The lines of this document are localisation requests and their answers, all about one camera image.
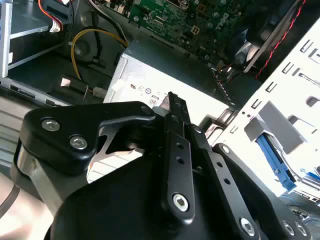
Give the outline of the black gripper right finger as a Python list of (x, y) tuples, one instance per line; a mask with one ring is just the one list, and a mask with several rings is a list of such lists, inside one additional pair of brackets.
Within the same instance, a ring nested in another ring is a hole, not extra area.
[(211, 147), (205, 134), (188, 126), (191, 147), (217, 190), (226, 224), (237, 240), (310, 240), (306, 225), (225, 144)]

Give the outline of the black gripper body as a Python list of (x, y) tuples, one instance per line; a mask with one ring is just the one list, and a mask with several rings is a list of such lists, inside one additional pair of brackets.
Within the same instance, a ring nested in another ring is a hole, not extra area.
[(161, 206), (164, 162), (140, 157), (71, 194), (50, 230), (53, 240), (238, 240), (216, 188), (194, 170), (195, 217), (175, 222)]

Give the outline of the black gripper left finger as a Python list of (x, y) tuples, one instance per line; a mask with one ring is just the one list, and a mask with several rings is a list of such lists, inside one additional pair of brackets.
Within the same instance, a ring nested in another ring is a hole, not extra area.
[(25, 116), (19, 139), (40, 163), (71, 177), (83, 174), (100, 151), (138, 148), (144, 150), (141, 157), (156, 154), (164, 163), (162, 209), (174, 220), (191, 220), (195, 194), (185, 137), (190, 117), (183, 99), (169, 93), (168, 101), (165, 116), (139, 101), (33, 110)]

